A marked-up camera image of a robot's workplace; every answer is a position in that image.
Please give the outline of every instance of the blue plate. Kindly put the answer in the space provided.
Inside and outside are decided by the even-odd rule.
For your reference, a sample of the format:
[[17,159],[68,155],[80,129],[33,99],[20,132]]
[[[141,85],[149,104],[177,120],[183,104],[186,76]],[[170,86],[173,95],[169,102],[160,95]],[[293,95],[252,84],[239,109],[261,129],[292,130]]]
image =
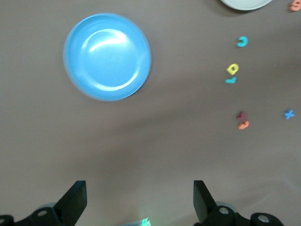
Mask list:
[[97,100],[116,101],[144,84],[151,69],[150,51],[133,22],[116,14],[96,14],[71,30],[63,59],[79,90]]

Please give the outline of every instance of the tabletop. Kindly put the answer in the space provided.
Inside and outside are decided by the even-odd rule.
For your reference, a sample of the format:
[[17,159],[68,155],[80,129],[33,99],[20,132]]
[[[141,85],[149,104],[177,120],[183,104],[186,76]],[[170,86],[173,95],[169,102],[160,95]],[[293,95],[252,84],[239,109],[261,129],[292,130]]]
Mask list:
[[[79,226],[191,226],[203,180],[243,217],[301,225],[301,11],[291,1],[237,11],[220,0],[0,0],[0,214],[21,220],[86,180]],[[116,102],[82,94],[64,69],[68,33],[97,13],[130,19],[152,52],[145,84]],[[231,64],[237,81],[226,84]]]

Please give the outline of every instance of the orange toy number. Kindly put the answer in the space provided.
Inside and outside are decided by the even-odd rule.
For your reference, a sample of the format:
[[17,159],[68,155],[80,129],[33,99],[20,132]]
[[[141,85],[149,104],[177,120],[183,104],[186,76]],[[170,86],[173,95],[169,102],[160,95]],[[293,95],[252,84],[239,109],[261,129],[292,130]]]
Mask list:
[[249,122],[249,121],[245,121],[245,122],[241,123],[241,124],[238,126],[238,128],[239,128],[239,129],[245,129],[245,128],[247,128],[249,125],[250,125],[250,122]]
[[291,3],[291,7],[290,7],[291,11],[296,12],[299,11],[301,9],[301,0],[294,0]]

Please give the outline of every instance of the white plate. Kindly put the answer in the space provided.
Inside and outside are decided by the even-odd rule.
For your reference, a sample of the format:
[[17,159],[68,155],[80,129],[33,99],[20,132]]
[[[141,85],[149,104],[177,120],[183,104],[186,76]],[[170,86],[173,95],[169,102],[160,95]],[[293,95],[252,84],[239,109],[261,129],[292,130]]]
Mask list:
[[221,0],[227,6],[238,10],[252,10],[265,6],[273,0]]

